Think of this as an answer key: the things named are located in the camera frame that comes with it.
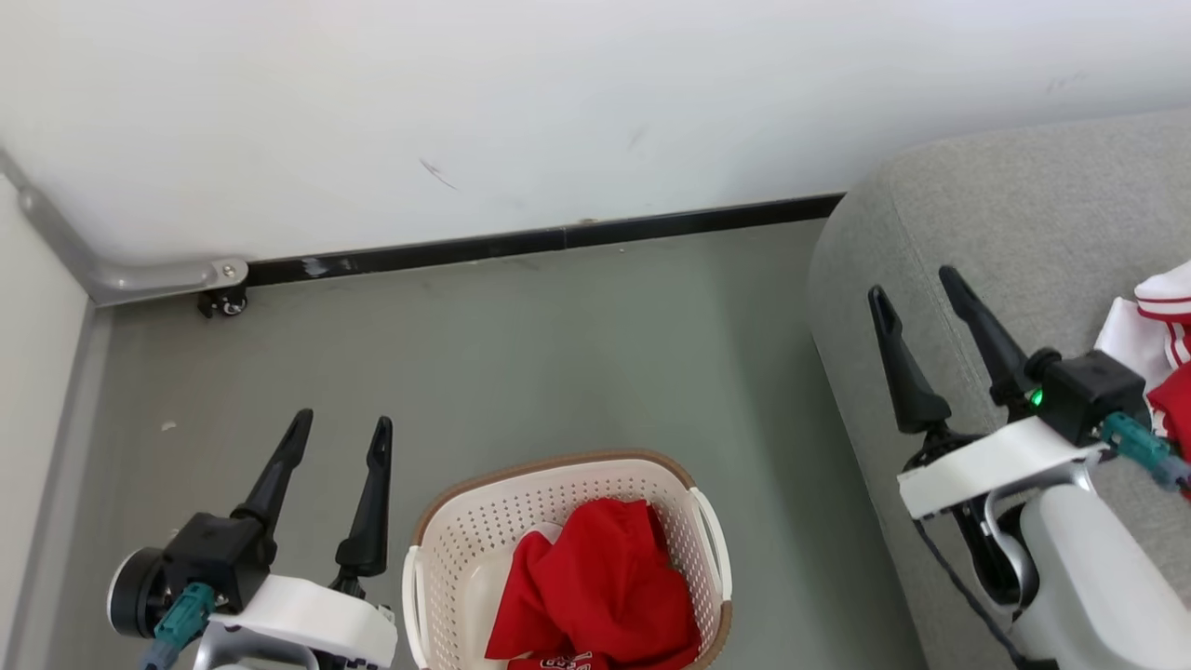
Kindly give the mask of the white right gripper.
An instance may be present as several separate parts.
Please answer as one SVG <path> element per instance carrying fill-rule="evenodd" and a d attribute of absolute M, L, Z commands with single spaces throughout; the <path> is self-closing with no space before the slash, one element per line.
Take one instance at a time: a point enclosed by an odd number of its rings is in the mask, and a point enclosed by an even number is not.
<path fill-rule="evenodd" d="M 990 378 L 989 395 L 996 407 L 1031 411 L 1033 382 L 1025 378 L 1025 353 L 985 302 L 958 271 L 939 268 L 939 278 L 958 318 L 969 328 Z M 888 293 L 880 284 L 867 294 L 875 327 L 890 405 L 899 432 L 927 434 L 947 428 L 950 407 L 934 392 L 903 338 L 903 323 Z M 956 452 L 898 475 L 902 501 L 919 520 L 986 493 L 1009 490 L 1050 474 L 1070 463 L 1097 461 L 1106 444 L 1078 447 L 1039 417 L 1029 417 L 978 438 Z"/>

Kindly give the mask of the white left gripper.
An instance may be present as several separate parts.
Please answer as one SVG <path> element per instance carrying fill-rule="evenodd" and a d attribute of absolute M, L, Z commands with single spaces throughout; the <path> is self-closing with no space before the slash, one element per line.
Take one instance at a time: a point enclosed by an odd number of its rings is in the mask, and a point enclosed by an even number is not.
<path fill-rule="evenodd" d="M 314 411 L 297 412 L 247 500 L 233 509 L 233 518 L 260 522 L 268 541 L 273 541 L 289 480 L 301 465 L 312 425 Z M 364 463 L 368 475 L 353 528 L 335 555 L 339 565 L 337 583 L 357 583 L 387 570 L 393 472 L 389 417 L 379 417 Z M 252 657 L 314 669 L 318 652 L 343 659 L 349 666 L 389 669 L 398 641 L 395 619 L 387 608 L 308 580 L 272 575 L 239 613 L 214 613 L 208 618 L 208 669 Z"/>

